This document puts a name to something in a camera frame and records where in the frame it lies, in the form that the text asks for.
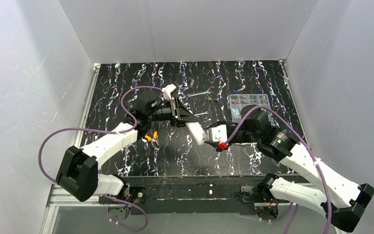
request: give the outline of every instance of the robotic arm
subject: robotic arm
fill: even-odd
[[[316,169],[316,164],[319,164],[332,202],[332,224],[346,232],[354,230],[374,194],[374,188],[349,181],[320,160],[313,162],[298,138],[289,130],[271,126],[267,112],[261,109],[244,118],[237,132],[237,123],[223,121],[208,126],[208,137],[197,117],[175,95],[175,88],[174,85],[163,88],[163,99],[151,90],[140,92],[134,108],[130,109],[137,119],[133,130],[118,133],[134,126],[134,120],[126,116],[114,129],[116,135],[105,135],[81,149],[75,146],[68,148],[56,177],[57,184],[79,201],[85,201],[92,195],[113,195],[126,200],[130,185],[118,175],[99,175],[98,170],[116,152],[141,139],[151,129],[153,121],[170,121],[172,126],[187,126],[199,145],[207,143],[216,151],[223,151],[233,143],[256,143],[265,156],[294,169],[317,189],[267,174],[248,196],[261,196],[266,201],[273,198],[293,201],[327,216],[327,199]],[[246,106],[241,115],[244,116],[253,107]],[[224,144],[228,138],[231,138],[229,144]]]

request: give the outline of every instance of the pliers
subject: pliers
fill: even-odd
[[[145,135],[144,138],[147,139],[148,142],[151,142],[154,149],[160,148],[160,145],[158,144],[158,131],[155,131],[152,137]]]

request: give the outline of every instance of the red connector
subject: red connector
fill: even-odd
[[[220,147],[220,149],[222,149],[222,150],[227,149],[227,145],[226,145],[226,143],[224,143],[224,142],[220,142],[220,143],[219,143],[219,147]]]

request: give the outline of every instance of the marble tabletop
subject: marble tabletop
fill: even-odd
[[[102,64],[91,100],[86,127],[112,130],[123,119],[120,106],[122,95],[132,87],[148,85],[178,86],[183,104],[193,113],[208,112],[198,116],[202,126],[216,121],[231,120],[227,108],[228,96],[234,93],[267,94],[274,111],[284,117],[297,132],[302,127],[293,104],[287,80],[278,61],[212,61],[212,62],[160,62]],[[215,104],[204,95],[186,98],[210,90]],[[125,98],[128,108],[137,98],[138,91]],[[203,175],[263,175],[286,174],[294,171],[264,157],[254,144],[232,145],[228,150],[216,152],[211,146],[197,145],[187,128],[171,127],[168,122],[155,122],[152,131],[158,129],[160,148],[153,149],[146,140],[139,140],[118,152],[101,171],[103,174],[121,176],[203,176]],[[102,137],[84,133],[81,146]]]

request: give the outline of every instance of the gray floor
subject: gray floor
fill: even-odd
[[[249,220],[237,214],[151,214],[148,226],[141,234],[277,234],[283,233],[293,213],[283,220],[268,225]],[[130,216],[125,223],[133,227],[144,224],[142,215]],[[299,207],[289,234],[320,234],[326,219],[319,214]],[[105,207],[60,207],[53,234],[130,234],[135,233],[110,223]],[[329,234],[335,234],[331,228]]]

